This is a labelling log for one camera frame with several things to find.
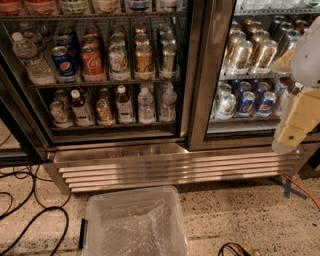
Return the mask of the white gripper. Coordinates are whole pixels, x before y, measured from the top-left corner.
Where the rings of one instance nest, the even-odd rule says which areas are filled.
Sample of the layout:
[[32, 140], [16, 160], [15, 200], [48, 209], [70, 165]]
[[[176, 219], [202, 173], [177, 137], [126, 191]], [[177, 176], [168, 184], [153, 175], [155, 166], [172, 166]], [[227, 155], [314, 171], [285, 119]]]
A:
[[290, 95], [277, 127], [277, 142], [284, 149], [295, 149], [320, 123], [320, 17], [298, 40], [296, 48], [285, 52], [270, 66], [277, 74], [289, 73], [306, 89]]

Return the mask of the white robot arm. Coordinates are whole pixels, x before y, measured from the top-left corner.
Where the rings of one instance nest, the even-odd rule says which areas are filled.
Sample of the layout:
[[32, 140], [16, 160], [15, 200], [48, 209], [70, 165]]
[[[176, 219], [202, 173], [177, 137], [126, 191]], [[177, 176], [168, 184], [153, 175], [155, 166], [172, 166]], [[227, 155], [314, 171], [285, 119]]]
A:
[[288, 96], [273, 136], [272, 150], [287, 154], [295, 150], [320, 124], [320, 17], [300, 37], [296, 46], [271, 65], [273, 73], [290, 73], [303, 85]]

